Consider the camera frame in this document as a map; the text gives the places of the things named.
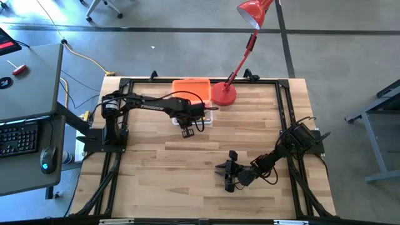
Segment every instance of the yellow cable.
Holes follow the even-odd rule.
[[[68,108],[68,92],[69,92],[69,90],[68,90],[68,83],[67,83],[67,81],[64,80],[64,78],[62,78],[62,77],[60,77],[60,80],[64,81],[64,83],[65,83],[65,90],[66,90],[66,93],[65,93],[65,108]]]
[[[42,6],[42,4],[40,4],[39,0],[36,0],[37,3],[39,3],[39,5],[42,7],[43,11],[47,14],[47,16],[50,18],[52,24],[54,25],[54,27],[56,28],[57,32],[60,34],[61,39],[64,39],[63,35],[61,34],[60,30],[58,29],[58,27],[56,26],[56,24],[54,23],[53,19],[51,19],[51,16],[48,14],[48,12],[44,9],[44,7]],[[82,54],[76,53],[73,50],[71,50],[67,44],[64,44],[64,46],[66,46],[68,48],[68,50],[70,52],[72,52],[73,54],[77,55],[77,56],[81,56],[82,58],[85,58],[87,60],[90,60],[92,62],[94,62],[98,67],[100,67],[106,74],[105,76],[115,76],[115,72],[110,72],[105,70],[102,66],[100,66],[100,64],[98,64],[98,62],[96,62],[95,60],[91,59],[90,57],[84,56]]]

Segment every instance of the red desk lamp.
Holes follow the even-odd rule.
[[[228,77],[226,82],[219,82],[211,89],[211,100],[219,106],[228,106],[236,99],[236,89],[232,84],[237,76],[238,71],[243,63],[253,50],[254,43],[257,39],[258,30],[264,23],[265,13],[273,0],[252,0],[246,1],[237,7],[239,14],[245,19],[254,29],[254,33],[250,36],[250,40],[246,46],[246,52],[242,61],[237,66],[236,70]]]

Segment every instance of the gray floor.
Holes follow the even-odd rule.
[[[78,0],[45,1],[57,24],[135,28],[249,28],[236,12],[240,0],[120,0],[124,18],[100,4],[93,12],[95,24],[85,18],[87,6]],[[35,1],[10,0],[0,22],[50,24]],[[393,0],[281,0],[288,29],[398,30],[399,1]],[[279,28],[275,7],[264,28]],[[58,43],[56,31],[8,30],[32,46]],[[227,76],[240,61],[249,34],[188,32],[72,32],[63,31],[73,48],[95,58],[119,76]],[[397,44],[400,36],[289,35],[297,78],[305,78],[316,124],[332,134],[325,140],[326,162],[337,214],[342,218],[399,223],[400,180],[366,184],[364,176],[378,172],[363,124],[348,125],[343,118],[371,101],[377,91],[399,78]],[[94,89],[104,73],[95,65],[65,51],[62,68]],[[280,34],[260,34],[244,68],[262,77],[287,78]],[[76,104],[97,94],[70,78]],[[64,93],[59,93],[64,101]],[[76,114],[92,110],[89,101]],[[64,171],[56,186],[64,196],[44,200],[44,189],[0,197],[0,221],[63,216],[79,170]]]

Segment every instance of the lamp base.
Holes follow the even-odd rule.
[[[236,89],[230,85],[228,90],[225,90],[225,82],[216,83],[211,89],[211,100],[218,106],[229,106],[236,99]]]

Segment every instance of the lamp shade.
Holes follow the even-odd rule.
[[[246,1],[237,7],[237,11],[254,29],[261,29],[265,12],[273,0]]]

